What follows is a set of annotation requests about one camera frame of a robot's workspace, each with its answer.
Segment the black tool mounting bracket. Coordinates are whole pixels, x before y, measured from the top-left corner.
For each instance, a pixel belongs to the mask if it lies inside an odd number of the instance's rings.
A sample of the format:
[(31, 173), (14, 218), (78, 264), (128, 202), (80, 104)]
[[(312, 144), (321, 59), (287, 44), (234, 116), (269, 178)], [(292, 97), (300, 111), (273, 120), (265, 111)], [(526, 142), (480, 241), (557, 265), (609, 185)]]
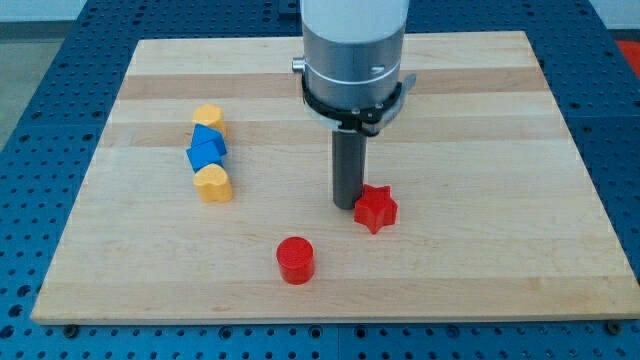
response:
[(309, 115), (334, 132), (359, 133), (377, 136), (401, 112), (408, 93), (416, 84), (417, 74), (411, 73), (397, 82), (393, 92), (380, 103), (369, 108), (338, 109), (321, 102), (311, 93), (302, 76), (303, 102)]

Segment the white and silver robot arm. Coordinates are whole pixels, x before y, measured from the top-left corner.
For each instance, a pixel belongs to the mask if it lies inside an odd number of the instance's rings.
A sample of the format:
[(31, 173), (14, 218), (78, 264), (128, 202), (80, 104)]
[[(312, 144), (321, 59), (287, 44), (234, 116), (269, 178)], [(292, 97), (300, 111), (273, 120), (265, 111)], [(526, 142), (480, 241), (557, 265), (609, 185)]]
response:
[(343, 210), (364, 192), (366, 145), (400, 113), (416, 82), (400, 75), (409, 0), (306, 0), (300, 4), (301, 76), (311, 117), (332, 132), (332, 195)]

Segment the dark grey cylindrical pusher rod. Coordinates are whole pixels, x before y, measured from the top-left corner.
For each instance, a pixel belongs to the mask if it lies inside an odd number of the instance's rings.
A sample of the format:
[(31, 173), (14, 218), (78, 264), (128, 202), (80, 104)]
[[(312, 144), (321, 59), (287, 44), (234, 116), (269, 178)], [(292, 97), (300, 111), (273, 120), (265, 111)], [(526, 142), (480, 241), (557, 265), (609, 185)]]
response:
[(353, 209), (362, 196), (366, 145), (359, 133), (332, 133), (333, 202), (340, 209)]

